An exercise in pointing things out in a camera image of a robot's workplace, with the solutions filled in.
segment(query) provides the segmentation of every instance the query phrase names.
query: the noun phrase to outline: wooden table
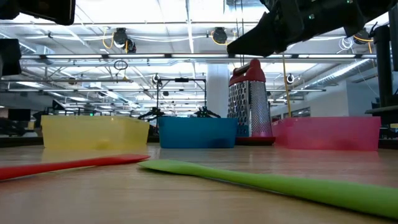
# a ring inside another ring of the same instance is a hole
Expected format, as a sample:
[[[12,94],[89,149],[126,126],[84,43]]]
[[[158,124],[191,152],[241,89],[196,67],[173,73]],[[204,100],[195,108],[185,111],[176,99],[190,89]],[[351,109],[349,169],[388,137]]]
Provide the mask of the wooden table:
[[[0,165],[40,162],[42,147],[0,150]],[[398,187],[398,151],[293,151],[273,147],[163,149],[177,159],[253,173]],[[0,183],[6,223],[391,223],[370,215],[136,164],[65,170]]]

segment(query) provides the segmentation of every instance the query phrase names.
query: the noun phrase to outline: box grater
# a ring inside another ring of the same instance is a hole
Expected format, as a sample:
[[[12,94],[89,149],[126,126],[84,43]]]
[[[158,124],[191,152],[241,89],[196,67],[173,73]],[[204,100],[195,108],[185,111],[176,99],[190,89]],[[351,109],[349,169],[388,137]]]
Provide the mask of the box grater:
[[[272,137],[266,76],[257,59],[234,69],[229,80],[228,117],[238,119],[239,137]]]

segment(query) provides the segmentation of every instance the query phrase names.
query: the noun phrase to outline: black monitor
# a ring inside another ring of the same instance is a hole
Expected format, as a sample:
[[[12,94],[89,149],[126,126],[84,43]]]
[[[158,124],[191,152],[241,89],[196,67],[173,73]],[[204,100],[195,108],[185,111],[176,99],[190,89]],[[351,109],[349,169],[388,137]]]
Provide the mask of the black monitor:
[[[11,121],[30,121],[30,109],[8,109],[8,119]]]

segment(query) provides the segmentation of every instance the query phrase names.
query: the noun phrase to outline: ceiling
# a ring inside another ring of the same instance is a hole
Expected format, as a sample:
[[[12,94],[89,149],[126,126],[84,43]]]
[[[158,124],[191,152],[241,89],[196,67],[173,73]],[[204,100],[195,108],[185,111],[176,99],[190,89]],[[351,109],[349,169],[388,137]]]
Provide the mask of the ceiling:
[[[223,0],[189,0],[187,14],[186,0],[76,0],[75,23],[72,26],[58,26],[43,19],[36,19],[27,15],[20,15],[13,21],[2,21],[0,34],[5,38],[18,38],[20,43],[27,47],[25,53],[33,49],[36,54],[42,54],[42,46],[46,46],[47,52],[53,54],[123,54],[124,50],[111,45],[112,33],[118,27],[125,27],[127,34],[134,40],[138,54],[164,54],[164,53],[185,53],[185,54],[225,54],[226,45],[215,44],[212,38],[206,35],[211,34],[215,27],[224,27],[228,35],[228,42],[233,41],[237,35],[242,35],[252,29],[266,10],[260,4],[244,5],[243,10],[233,6],[227,6]],[[366,25],[370,27],[378,22],[385,24],[388,16],[383,15]],[[193,42],[190,44],[189,36],[192,30]],[[344,40],[344,30],[338,29],[315,39],[292,45],[286,54],[352,54],[369,53],[368,45],[352,44],[352,40]],[[67,60],[55,60],[56,62],[71,62]],[[93,66],[28,66],[22,62],[24,74],[10,78],[38,79],[44,78],[45,74],[53,74],[51,78],[67,79],[76,77],[79,79],[98,79],[101,88],[152,88],[152,77],[157,74],[160,78],[206,78],[208,63],[200,60],[172,61],[152,59],[150,64],[146,60],[135,60],[137,66],[130,66],[127,70],[118,74],[118,78],[126,78],[133,83],[104,82],[116,78],[118,71],[113,68],[112,63],[106,62],[99,67]],[[284,79],[281,77],[284,72],[281,59],[275,62],[262,63],[262,69],[267,77],[268,88],[281,88]],[[232,71],[240,67],[238,61],[229,62],[228,68]],[[335,67],[337,63],[315,62],[288,62],[286,63],[287,73],[300,77],[300,82],[307,82],[315,76],[328,69]],[[69,85],[68,83],[53,83],[45,86],[56,86],[57,88],[84,88],[81,83]],[[18,88],[31,87],[13,84]],[[170,83],[169,88],[197,88],[197,83]],[[147,93],[117,93],[120,97],[132,103],[137,100],[147,100],[143,103],[153,103],[151,96]],[[80,97],[88,98],[90,101],[103,102],[96,93]],[[177,99],[181,96],[187,98],[203,98],[203,92],[193,93],[170,93],[164,98]],[[193,104],[195,109],[200,103]]]

